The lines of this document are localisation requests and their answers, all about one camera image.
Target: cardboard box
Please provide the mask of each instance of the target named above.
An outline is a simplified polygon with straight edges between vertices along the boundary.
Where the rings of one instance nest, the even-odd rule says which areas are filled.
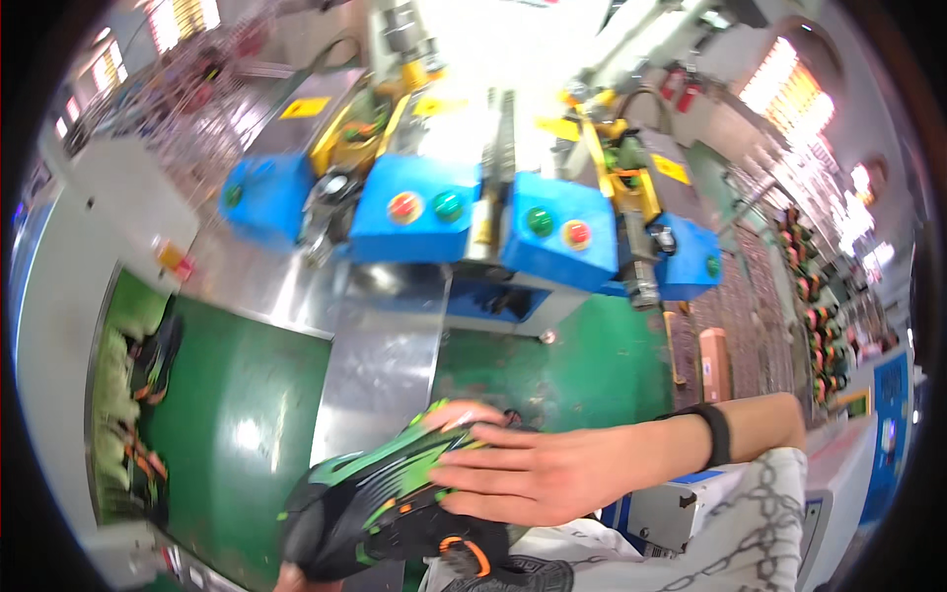
[[[730,392],[730,353],[726,349],[726,331],[719,327],[702,331],[700,347],[704,402],[729,401],[733,395]]]

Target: red button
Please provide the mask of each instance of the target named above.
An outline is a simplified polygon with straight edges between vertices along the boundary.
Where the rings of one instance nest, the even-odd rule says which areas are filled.
[[[569,238],[572,242],[588,242],[589,226],[585,222],[574,222],[569,225]]]
[[[411,224],[420,216],[421,202],[418,196],[404,191],[388,202],[388,216],[397,224]]]
[[[588,246],[589,239],[592,238],[592,231],[589,225],[581,220],[570,220],[565,223],[563,229],[565,242],[576,250],[582,250]]]
[[[414,211],[414,208],[418,205],[415,203],[414,197],[402,193],[395,199],[391,200],[391,214],[393,216],[398,216],[399,218],[405,218],[411,215],[411,212]]]

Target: machine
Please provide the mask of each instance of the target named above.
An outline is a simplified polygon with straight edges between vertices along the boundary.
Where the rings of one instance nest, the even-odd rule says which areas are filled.
[[[400,77],[361,81],[348,102],[296,92],[276,109],[221,193],[243,236],[302,242],[315,266],[333,251],[448,265],[446,326],[529,336],[592,294],[645,310],[720,282],[673,138],[611,113],[638,89],[583,103],[573,85],[562,103],[478,85],[447,72],[411,3],[379,9]],[[309,126],[311,142],[279,132],[290,126]]]

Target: blue sign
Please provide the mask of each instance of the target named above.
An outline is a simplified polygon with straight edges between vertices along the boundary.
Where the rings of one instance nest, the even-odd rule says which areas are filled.
[[[898,485],[895,469],[901,464],[907,435],[910,371],[907,352],[875,367],[875,413],[878,414],[878,439],[875,441],[875,460],[868,482],[865,509],[861,524],[878,520],[894,498]]]

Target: hand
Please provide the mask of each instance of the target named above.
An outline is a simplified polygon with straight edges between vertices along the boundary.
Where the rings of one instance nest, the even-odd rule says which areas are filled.
[[[447,431],[462,423],[490,422],[506,425],[507,418],[501,411],[476,401],[449,401],[421,418],[421,424],[429,429]]]
[[[607,506],[648,480],[644,472],[630,470],[636,464],[649,470],[646,459],[638,460],[651,448],[642,448],[646,431],[622,426],[536,434],[476,425],[473,436],[495,448],[441,455],[440,466],[429,476],[438,485],[460,490],[440,502],[452,513],[558,526]]]
[[[340,592],[342,581],[310,582],[297,565],[283,564],[279,568],[277,587],[273,592]]]

